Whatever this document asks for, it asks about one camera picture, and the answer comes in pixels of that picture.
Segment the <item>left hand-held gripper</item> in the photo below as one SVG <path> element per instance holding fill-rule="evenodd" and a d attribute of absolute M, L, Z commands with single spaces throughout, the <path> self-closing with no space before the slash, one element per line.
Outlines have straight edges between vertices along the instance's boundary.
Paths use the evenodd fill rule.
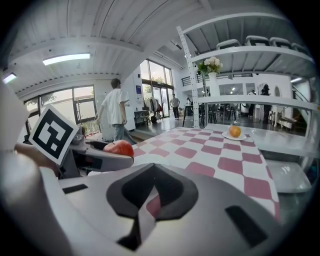
<path fill-rule="evenodd" d="M 85 137 L 82 126 L 76 125 L 63 116 L 52 104 L 47 104 L 29 136 L 30 143 L 59 168 L 60 177 L 64 179 L 80 177 L 74 153 L 85 153 Z M 87 150 L 95 172 L 113 172 L 129 168 L 134 163 L 131 156 L 102 151 L 109 143 L 87 140 L 93 149 Z"/>

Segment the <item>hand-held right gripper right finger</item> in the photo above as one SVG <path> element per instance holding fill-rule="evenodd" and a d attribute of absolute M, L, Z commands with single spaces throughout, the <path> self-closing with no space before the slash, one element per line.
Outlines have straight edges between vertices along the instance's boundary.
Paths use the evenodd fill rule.
<path fill-rule="evenodd" d="M 194 182 L 198 199 L 182 218 L 157 222 L 140 256 L 267 256 L 278 244 L 282 227 L 258 202 L 223 180 L 169 169 Z M 266 238 L 251 247 L 228 215 L 230 207 L 241 208 Z"/>

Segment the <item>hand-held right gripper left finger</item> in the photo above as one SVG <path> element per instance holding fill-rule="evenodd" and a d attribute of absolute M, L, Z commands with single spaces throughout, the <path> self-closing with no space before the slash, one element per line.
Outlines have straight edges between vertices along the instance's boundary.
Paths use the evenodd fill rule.
<path fill-rule="evenodd" d="M 110 174 L 58 180 L 48 175 L 48 201 L 66 237 L 71 256 L 157 256 L 157 240 L 130 249 L 135 219 L 118 215 L 110 203 L 122 207 L 121 188 L 109 187 L 124 177 L 151 175 L 156 164 L 140 164 Z"/>

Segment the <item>red apple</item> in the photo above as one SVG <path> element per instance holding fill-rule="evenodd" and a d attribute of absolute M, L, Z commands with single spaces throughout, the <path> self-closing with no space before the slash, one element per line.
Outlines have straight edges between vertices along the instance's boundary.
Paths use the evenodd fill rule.
<path fill-rule="evenodd" d="M 116 140 L 108 143 L 104 148 L 104 152 L 112 153 L 116 155 L 134 157 L 134 149 L 132 145 L 126 140 Z"/>

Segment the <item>person's left forearm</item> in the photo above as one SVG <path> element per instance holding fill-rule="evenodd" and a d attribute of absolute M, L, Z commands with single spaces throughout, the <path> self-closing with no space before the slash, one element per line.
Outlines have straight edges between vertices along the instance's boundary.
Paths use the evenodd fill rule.
<path fill-rule="evenodd" d="M 14 146 L 14 150 L 32 159 L 39 167 L 51 169 L 56 177 L 59 176 L 60 170 L 56 163 L 41 153 L 35 146 L 17 143 Z"/>

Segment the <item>dark wooden step platform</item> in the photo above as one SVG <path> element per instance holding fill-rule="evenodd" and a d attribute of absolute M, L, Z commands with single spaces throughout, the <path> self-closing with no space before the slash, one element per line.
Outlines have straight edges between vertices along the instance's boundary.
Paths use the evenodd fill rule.
<path fill-rule="evenodd" d="M 154 132 L 144 131 L 140 129 L 131 130 L 129 131 L 129 133 L 131 137 L 138 143 L 157 136 L 157 134 Z"/>

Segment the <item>clothes rack with garments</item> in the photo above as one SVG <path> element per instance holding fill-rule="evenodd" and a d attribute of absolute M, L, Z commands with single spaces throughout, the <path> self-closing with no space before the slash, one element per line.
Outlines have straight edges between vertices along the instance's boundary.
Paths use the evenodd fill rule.
<path fill-rule="evenodd" d="M 148 108 L 148 111 L 151 115 L 155 116 L 157 120 L 163 118 L 161 115 L 163 108 L 157 98 L 145 97 L 143 101 L 145 107 Z"/>

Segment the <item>red white checkered tablecloth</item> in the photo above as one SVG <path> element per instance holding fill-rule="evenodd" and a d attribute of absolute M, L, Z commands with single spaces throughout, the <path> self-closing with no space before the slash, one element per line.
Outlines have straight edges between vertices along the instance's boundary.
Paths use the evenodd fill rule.
<path fill-rule="evenodd" d="M 134 165 L 159 164 L 227 182 L 255 200 L 278 221 L 279 200 L 266 160 L 247 132 L 247 139 L 225 138 L 226 129 L 178 127 L 133 146 Z M 266 235 L 239 207 L 227 211 L 242 235 L 252 243 Z"/>

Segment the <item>black table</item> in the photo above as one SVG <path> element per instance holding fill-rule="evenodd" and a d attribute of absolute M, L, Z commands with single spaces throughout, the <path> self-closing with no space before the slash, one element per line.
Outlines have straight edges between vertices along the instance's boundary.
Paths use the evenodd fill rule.
<path fill-rule="evenodd" d="M 184 107 L 183 111 L 183 120 L 182 120 L 182 126 L 185 126 L 185 120 L 188 111 L 191 111 L 193 113 L 193 127 L 194 128 L 200 128 L 201 127 L 201 118 L 202 118 L 202 112 L 200 108 L 195 109 L 193 105 L 186 105 Z"/>

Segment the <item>orange fruit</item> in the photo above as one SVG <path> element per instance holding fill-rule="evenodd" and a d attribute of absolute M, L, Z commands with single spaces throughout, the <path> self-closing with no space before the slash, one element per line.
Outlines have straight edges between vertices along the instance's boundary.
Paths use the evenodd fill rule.
<path fill-rule="evenodd" d="M 241 131 L 241 128 L 239 126 L 231 125 L 229 127 L 228 133 L 233 138 L 239 138 L 241 133 L 242 133 L 242 131 Z"/>

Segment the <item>ceiling light bar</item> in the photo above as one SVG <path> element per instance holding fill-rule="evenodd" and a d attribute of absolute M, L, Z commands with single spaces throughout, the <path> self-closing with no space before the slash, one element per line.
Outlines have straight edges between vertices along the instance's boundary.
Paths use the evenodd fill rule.
<path fill-rule="evenodd" d="M 50 58 L 44 59 L 42 62 L 45 66 L 66 62 L 66 61 L 73 61 L 73 60 L 86 60 L 90 59 L 90 53 L 77 53 L 77 54 L 67 54 L 67 55 L 59 55 Z"/>
<path fill-rule="evenodd" d="M 7 83 L 11 82 L 12 80 L 14 80 L 16 77 L 17 76 L 14 73 L 10 73 L 2 81 L 4 84 L 7 84 Z"/>

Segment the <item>white vase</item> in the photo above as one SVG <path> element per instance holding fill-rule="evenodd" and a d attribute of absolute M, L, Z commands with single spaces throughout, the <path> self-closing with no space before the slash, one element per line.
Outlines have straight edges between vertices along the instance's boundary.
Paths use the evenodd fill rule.
<path fill-rule="evenodd" d="M 217 73 L 210 72 L 208 73 L 208 77 L 209 77 L 210 95 L 212 97 L 220 96 L 220 88 L 217 80 Z"/>

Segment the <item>white metal shelving rack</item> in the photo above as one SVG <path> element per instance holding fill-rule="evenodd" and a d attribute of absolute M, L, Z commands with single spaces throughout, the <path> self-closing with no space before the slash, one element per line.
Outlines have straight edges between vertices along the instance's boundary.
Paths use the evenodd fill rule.
<path fill-rule="evenodd" d="M 244 12 L 215 17 L 187 29 L 177 29 L 183 45 L 190 82 L 196 87 L 194 65 L 210 57 L 220 59 L 223 64 L 222 76 L 252 74 L 257 75 L 259 83 L 270 83 L 274 76 L 286 79 L 293 85 L 297 79 L 309 80 L 317 75 L 315 60 L 293 49 L 270 46 L 247 46 L 247 36 L 268 38 L 277 37 L 292 43 L 302 43 L 302 39 L 293 24 L 284 16 Z M 241 46 L 217 50 L 217 44 L 236 39 Z M 307 178 L 308 166 L 315 159 L 320 159 L 320 101 L 311 102 L 294 99 L 284 95 L 254 96 L 221 95 L 204 99 L 196 98 L 196 104 L 231 104 L 250 103 L 275 107 L 275 120 L 282 118 L 288 108 L 300 109 L 307 114 L 304 136 L 277 131 L 255 130 L 252 136 L 256 146 L 263 151 L 299 156 L 298 163 L 284 160 L 270 160 L 270 171 L 275 178 L 279 193 L 304 193 L 311 188 Z"/>

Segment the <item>white flower bouquet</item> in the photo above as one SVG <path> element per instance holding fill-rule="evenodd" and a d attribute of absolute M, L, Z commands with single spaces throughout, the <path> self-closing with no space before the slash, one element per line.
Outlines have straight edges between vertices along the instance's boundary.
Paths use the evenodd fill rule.
<path fill-rule="evenodd" d="M 220 70 L 223 68 L 223 63 L 215 56 L 206 58 L 200 62 L 197 66 L 198 75 L 207 75 L 209 73 L 219 74 Z"/>

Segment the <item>white storage bin black panel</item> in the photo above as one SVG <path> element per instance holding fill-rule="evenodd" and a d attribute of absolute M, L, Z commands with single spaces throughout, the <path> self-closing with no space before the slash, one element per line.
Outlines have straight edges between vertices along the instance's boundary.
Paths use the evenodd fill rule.
<path fill-rule="evenodd" d="M 248 35 L 245 39 L 246 46 L 270 46 L 268 38 L 263 36 Z"/>
<path fill-rule="evenodd" d="M 308 55 L 308 50 L 305 47 L 303 47 L 303 46 L 301 46 L 301 45 L 299 45 L 297 43 L 292 43 L 291 47 L 292 47 L 293 50 L 295 50 L 295 51 L 297 51 L 299 53 L 303 53 L 305 55 Z"/>
<path fill-rule="evenodd" d="M 284 39 L 284 38 L 271 37 L 269 39 L 269 43 L 273 47 L 292 49 L 291 43 L 287 39 Z"/>
<path fill-rule="evenodd" d="M 232 47 L 240 47 L 241 44 L 237 39 L 229 39 L 226 41 L 222 41 L 217 44 L 216 49 L 217 50 L 223 50 L 226 48 L 232 48 Z"/>

